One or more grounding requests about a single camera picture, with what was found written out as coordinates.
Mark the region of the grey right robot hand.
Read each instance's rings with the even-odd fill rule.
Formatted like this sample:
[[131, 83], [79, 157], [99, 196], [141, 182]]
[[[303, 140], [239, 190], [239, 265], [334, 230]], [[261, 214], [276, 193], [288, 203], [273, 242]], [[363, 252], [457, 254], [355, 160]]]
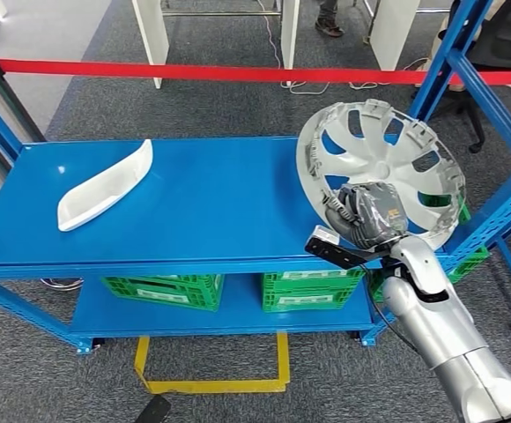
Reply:
[[345, 183], [326, 203], [325, 217], [334, 231], [361, 250], [401, 238], [408, 227], [398, 192], [385, 182]]

